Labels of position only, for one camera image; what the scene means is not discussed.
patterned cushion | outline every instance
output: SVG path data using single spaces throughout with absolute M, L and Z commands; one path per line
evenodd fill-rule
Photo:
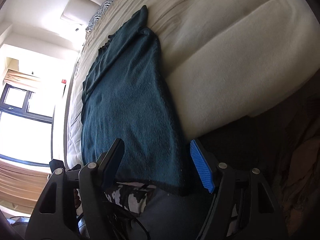
M 114 0 L 105 0 L 103 4 L 100 6 L 99 10 L 92 16 L 92 18 L 89 21 L 89 25 L 86 28 L 87 31 L 91 31 L 96 24 L 96 22 L 99 20 L 101 15 L 107 10 L 109 5 L 113 2 Z
M 138 182 L 115 183 L 105 190 L 105 195 L 109 202 L 133 213 L 141 214 L 150 202 L 155 188 L 153 185 Z

dark teal blanket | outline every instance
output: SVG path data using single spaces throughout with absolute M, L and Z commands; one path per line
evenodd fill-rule
M 143 6 L 109 36 L 83 82 L 82 158 L 84 164 L 96 161 L 121 138 L 125 153 L 116 181 L 184 194 L 192 160 L 160 74 L 159 39 L 147 19 Z

metal screw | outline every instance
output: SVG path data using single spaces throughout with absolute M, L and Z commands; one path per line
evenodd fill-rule
M 57 175 L 60 175 L 61 173 L 63 173 L 63 169 L 62 168 L 57 168 L 55 171 L 54 171 L 55 174 Z
M 97 167 L 97 164 L 94 162 L 88 164 L 89 169 L 94 169 L 95 167 Z
M 259 170 L 258 168 L 253 168 L 253 169 L 252 169 L 252 172 L 253 172 L 254 174 L 259 174 L 259 173 L 260 173 L 260 170 Z
M 226 169 L 228 167 L 226 163 L 219 163 L 218 166 L 220 169 Z

mattress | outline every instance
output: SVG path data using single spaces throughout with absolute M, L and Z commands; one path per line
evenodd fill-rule
M 98 49 L 142 5 L 162 75 L 190 141 L 273 107 L 320 67 L 320 25 L 305 0 L 115 0 L 87 36 L 73 80 L 67 162 L 82 164 L 82 82 Z

blue clamp pad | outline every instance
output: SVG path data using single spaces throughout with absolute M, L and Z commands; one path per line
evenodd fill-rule
M 192 140 L 190 142 L 190 154 L 203 186 L 208 189 L 210 193 L 212 193 L 215 188 L 215 185 L 213 183 L 212 171 L 209 168 L 209 165 L 207 164 L 195 140 Z

